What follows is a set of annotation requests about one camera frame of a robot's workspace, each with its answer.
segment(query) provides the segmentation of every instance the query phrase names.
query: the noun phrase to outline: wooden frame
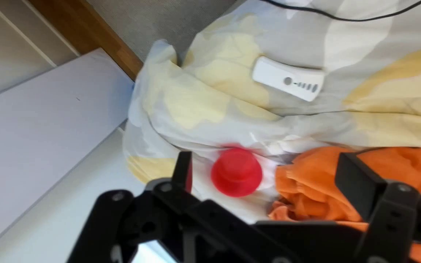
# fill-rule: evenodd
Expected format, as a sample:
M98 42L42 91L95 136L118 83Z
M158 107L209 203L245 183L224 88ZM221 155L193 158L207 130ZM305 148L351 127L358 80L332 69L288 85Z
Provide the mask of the wooden frame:
M80 54L104 48L136 79L142 61L86 0L28 0Z

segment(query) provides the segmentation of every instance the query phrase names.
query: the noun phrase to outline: black cable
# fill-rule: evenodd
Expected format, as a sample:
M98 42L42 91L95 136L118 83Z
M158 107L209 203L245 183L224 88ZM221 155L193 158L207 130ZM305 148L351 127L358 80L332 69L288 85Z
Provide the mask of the black cable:
M405 12L408 12L411 9L415 9L416 6L421 5L421 0L419 0L419 2L411 5L411 6L405 7L405 9L393 12L393 13L386 13L386 15L381 15L381 16L365 18L365 19L348 19L348 18L339 18L339 16L330 15L330 13L319 10L319 9L302 7L302 6L289 6L289 5L282 5L282 3L275 2L275 0L262 0L262 2L266 2L266 3L269 3L272 6L276 6L276 7L281 7L281 9L311 12L311 13L317 13L317 15L327 16L327 18L335 19L335 21L343 21L343 22L368 22L368 21L378 21L378 19L384 19L384 18L392 18L392 16L397 16L400 13L405 13Z

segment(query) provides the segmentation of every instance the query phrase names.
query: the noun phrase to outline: orange cloth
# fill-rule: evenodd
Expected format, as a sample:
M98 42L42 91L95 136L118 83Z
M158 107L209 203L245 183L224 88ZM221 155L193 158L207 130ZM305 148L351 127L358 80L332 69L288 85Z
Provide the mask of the orange cloth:
M335 171L340 152L352 149L326 146L305 152L291 165L276 170L281 199L269 218L283 221L329 219L364 230L359 215L335 186ZM384 148L357 155L380 177L406 183L421 192L421 149ZM412 259L421 262L421 246L415 244Z

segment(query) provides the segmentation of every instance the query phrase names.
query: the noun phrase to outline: white wall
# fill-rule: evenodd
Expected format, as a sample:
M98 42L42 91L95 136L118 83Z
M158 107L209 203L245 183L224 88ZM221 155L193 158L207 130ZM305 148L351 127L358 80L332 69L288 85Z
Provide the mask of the white wall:
M0 92L73 57L26 2L0 0Z

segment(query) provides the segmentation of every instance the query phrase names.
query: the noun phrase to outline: red bottle cap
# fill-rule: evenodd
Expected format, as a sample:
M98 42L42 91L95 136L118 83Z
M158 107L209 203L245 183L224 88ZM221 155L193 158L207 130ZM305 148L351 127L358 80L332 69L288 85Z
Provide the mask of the red bottle cap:
M241 148L224 151L212 167L212 183L224 194L243 197L251 194L263 178L256 156Z

